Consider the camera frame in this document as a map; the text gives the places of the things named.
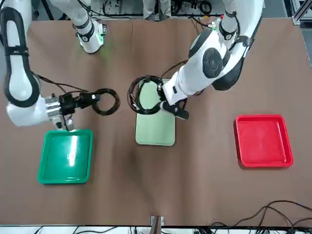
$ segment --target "red tray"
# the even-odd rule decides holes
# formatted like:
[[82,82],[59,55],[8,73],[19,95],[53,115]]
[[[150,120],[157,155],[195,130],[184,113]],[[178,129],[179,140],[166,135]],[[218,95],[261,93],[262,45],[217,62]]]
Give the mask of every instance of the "red tray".
[[240,115],[235,125],[237,153],[245,167],[290,167],[293,164],[281,115]]

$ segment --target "white floor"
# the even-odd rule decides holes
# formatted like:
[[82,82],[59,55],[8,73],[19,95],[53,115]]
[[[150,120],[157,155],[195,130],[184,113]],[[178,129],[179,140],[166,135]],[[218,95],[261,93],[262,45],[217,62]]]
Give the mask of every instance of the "white floor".
[[[24,227],[0,227],[0,234],[34,234],[40,226],[24,226]],[[77,226],[49,226],[43,227],[38,234],[73,234]],[[75,233],[83,231],[97,231],[102,232],[112,227],[79,227]],[[196,229],[162,229],[163,234],[193,234]],[[137,227],[138,234],[148,234],[150,228]],[[285,231],[271,231],[275,234],[285,234]],[[218,230],[216,234],[254,234],[255,230]],[[132,227],[117,227],[107,232],[107,234],[135,234],[135,228]]]

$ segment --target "green tray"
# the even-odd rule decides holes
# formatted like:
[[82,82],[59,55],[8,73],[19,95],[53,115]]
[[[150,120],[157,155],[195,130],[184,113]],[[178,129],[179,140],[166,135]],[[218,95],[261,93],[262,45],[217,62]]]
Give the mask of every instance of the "green tray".
[[89,129],[46,133],[38,171],[41,184],[85,183],[90,175],[93,133]]
[[[144,108],[152,108],[159,102],[157,85],[144,84],[140,101]],[[175,143],[176,117],[160,110],[154,115],[136,115],[136,142],[141,145],[172,146]]]

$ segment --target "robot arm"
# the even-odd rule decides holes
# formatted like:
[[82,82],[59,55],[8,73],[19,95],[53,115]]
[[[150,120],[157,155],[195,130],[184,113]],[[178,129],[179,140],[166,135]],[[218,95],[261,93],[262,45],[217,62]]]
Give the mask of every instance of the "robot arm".
[[161,109],[187,119],[179,102],[211,84],[227,90],[237,82],[260,23],[263,0],[224,0],[224,4],[226,14],[217,20],[216,31],[204,30],[194,40],[188,62],[162,86],[166,101]]
[[[76,24],[80,44],[88,53],[93,53],[103,45],[101,24],[90,20],[87,12],[80,5],[63,1],[66,13]],[[31,0],[5,0],[0,11],[0,24],[6,59],[4,94],[9,100],[6,107],[8,116],[17,126],[30,126],[52,121],[57,129],[73,129],[73,122],[65,115],[73,114],[75,108],[81,109],[92,105],[100,115],[110,115],[119,107],[119,98],[111,89],[100,89],[93,93],[84,90],[79,96],[67,93],[56,97],[43,98],[40,94],[39,76],[29,66],[26,33],[31,23]],[[115,104],[108,111],[101,111],[97,106],[100,95],[109,93],[114,96]]]

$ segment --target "brown table surface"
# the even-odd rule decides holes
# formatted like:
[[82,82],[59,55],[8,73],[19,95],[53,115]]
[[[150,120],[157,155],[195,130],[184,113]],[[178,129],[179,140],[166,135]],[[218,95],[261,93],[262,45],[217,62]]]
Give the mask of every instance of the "brown table surface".
[[[116,20],[108,25],[105,47],[88,55],[71,22],[32,23],[28,45],[34,72],[89,90],[113,88],[121,106],[108,117],[91,108],[78,110],[74,116],[77,128],[94,132],[88,182],[42,185],[37,182],[42,142],[53,126],[14,126],[1,94],[1,224],[149,225],[150,215],[163,215],[166,225],[209,225],[213,221],[232,225],[276,199],[312,207],[311,67],[300,29],[291,19],[263,19],[232,89],[217,92],[209,87],[201,96],[189,98],[191,117],[176,120],[172,147],[136,144],[136,114],[126,94],[135,78],[160,76],[187,58],[197,36],[194,25],[190,20]],[[60,94],[58,87],[43,84],[43,95],[51,92]],[[112,101],[107,98],[101,106]],[[293,166],[241,168],[233,131],[239,114],[282,114]],[[274,207],[292,220],[312,216],[292,204]],[[241,225],[258,222],[259,217]],[[264,225],[286,223],[269,211]]]

